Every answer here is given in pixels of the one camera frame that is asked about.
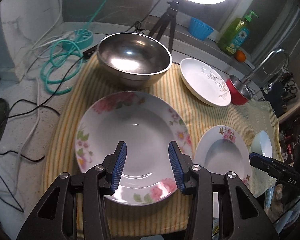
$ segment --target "metal mixing bowl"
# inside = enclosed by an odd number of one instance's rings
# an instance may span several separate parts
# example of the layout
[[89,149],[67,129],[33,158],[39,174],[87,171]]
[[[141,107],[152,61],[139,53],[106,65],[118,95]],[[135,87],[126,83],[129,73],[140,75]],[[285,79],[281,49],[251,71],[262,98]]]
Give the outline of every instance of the metal mixing bowl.
[[105,37],[98,44],[97,56],[110,81],[131,88],[153,85],[172,65],[166,47],[137,33],[116,33]]

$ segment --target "striped towel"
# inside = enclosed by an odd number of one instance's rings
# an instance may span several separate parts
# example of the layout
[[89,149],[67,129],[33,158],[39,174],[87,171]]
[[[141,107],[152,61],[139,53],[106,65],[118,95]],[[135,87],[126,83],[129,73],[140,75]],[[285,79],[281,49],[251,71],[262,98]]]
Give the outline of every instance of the striped towel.
[[[85,111],[98,99],[119,91],[100,74],[98,60],[93,55],[82,69],[77,84],[71,91],[66,106],[52,137],[42,177],[42,194],[63,171],[79,172],[74,154],[74,134]],[[243,106],[211,107],[198,100],[184,85],[179,65],[170,70],[152,87],[141,91],[165,100],[182,117],[188,126],[195,152],[201,136],[215,125],[235,129],[247,147],[254,136],[265,130],[271,140],[273,157],[282,161],[279,146],[279,123],[269,102],[250,101]],[[249,189],[259,196],[275,184],[265,172],[252,168]],[[191,196],[176,191],[169,198],[147,206],[127,206],[105,199],[106,215],[112,237],[149,236],[180,231],[186,228]],[[77,229],[82,233],[82,196],[77,201]]]

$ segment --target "faucet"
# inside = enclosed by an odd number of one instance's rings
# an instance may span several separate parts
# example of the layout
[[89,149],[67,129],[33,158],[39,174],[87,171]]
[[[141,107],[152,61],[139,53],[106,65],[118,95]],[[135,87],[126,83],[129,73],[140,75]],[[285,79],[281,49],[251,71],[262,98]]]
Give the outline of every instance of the faucet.
[[284,54],[285,54],[286,60],[285,60],[285,62],[284,62],[284,64],[283,64],[283,68],[284,68],[285,70],[287,70],[287,69],[288,69],[288,65],[289,65],[290,55],[289,55],[289,53],[288,53],[285,49],[282,49],[282,48],[276,48],[276,49],[272,50],[272,51],[270,52],[270,54],[269,54],[269,55],[268,55],[268,56],[260,63],[260,65],[257,66],[253,71],[251,71],[250,74],[248,74],[247,76],[244,76],[244,77],[242,78],[241,82],[242,82],[243,84],[245,84],[245,85],[248,84],[249,82],[251,82],[251,79],[252,79],[252,77],[256,74],[256,72],[259,71],[260,68],[262,68],[262,66],[263,66],[270,58],[272,58],[274,55],[276,55],[276,54],[278,54],[278,53],[284,53]]
[[265,84],[265,85],[262,87],[263,91],[264,91],[266,94],[269,94],[270,91],[271,91],[272,88],[273,88],[273,85],[277,83],[277,81],[281,78],[281,76],[282,76],[283,74],[284,74],[284,71],[281,69],[280,75],[279,75],[274,81],[272,81],[270,84],[267,83],[267,84]]

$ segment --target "floral plate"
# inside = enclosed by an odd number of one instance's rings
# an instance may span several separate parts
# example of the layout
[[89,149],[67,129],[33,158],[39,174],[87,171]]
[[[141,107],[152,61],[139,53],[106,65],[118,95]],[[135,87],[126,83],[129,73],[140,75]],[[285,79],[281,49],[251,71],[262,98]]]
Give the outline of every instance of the floral plate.
[[127,144],[127,158],[119,188],[105,196],[126,205],[147,205],[177,190],[168,146],[177,141],[192,157],[191,139],[179,114],[153,95],[127,91],[106,96],[82,117],[75,138],[81,172],[101,164],[119,141]]
[[181,78],[186,87],[209,106],[227,106],[231,102],[228,86],[208,64],[194,58],[180,62]]
[[[201,137],[194,163],[217,174],[234,171],[249,186],[251,166],[249,152],[241,136],[232,128],[217,125]],[[218,193],[213,193],[213,217],[219,217]]]

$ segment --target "metal screw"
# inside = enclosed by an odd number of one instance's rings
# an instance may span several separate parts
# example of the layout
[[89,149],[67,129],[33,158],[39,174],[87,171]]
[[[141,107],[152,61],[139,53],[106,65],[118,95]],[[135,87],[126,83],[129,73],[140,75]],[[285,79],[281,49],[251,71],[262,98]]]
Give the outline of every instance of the metal screw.
[[191,169],[193,169],[194,171],[199,171],[199,170],[201,169],[201,167],[200,167],[200,165],[198,165],[198,164],[193,164],[193,165],[191,166]]
[[228,177],[231,178],[231,179],[234,179],[237,175],[233,172],[233,171],[229,171],[227,173]]
[[94,169],[96,171],[103,171],[104,167],[101,164],[99,164],[99,165],[95,166]]
[[66,179],[68,178],[68,173],[67,172],[63,172],[59,175],[60,179]]

